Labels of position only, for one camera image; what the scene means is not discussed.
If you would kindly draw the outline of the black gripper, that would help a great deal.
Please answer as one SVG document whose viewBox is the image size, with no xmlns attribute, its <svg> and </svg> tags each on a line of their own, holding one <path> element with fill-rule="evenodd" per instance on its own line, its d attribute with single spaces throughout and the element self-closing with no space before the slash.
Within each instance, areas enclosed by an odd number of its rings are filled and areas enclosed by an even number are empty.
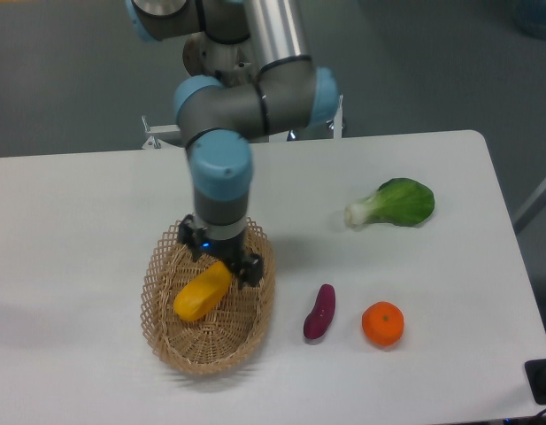
<svg viewBox="0 0 546 425">
<path fill-rule="evenodd" d="M 256 253 L 245 253 L 245 232 L 228 239 L 211 238 L 208 230 L 196 224 L 193 214 L 187 214 L 178 225 L 177 241 L 185 245 L 194 262 L 202 255 L 221 261 L 233 271 L 238 290 L 259 286 L 264 275 L 263 258 Z"/>
</svg>

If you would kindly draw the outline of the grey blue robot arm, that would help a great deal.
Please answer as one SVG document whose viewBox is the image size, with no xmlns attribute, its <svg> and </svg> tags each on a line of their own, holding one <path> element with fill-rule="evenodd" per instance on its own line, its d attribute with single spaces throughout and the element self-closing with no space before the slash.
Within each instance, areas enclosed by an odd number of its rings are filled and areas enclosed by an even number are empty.
<svg viewBox="0 0 546 425">
<path fill-rule="evenodd" d="M 294 1 L 129 1 L 127 13 L 145 40 L 202 35 L 224 47 L 251 46 L 253 76 L 232 84 L 220 70 L 192 74 L 176 89 L 173 107 L 194 196 L 178 240 L 194 259 L 211 256 L 241 287 L 255 287 L 265 261 L 244 248 L 250 141 L 333 119 L 336 79 L 313 64 Z"/>
</svg>

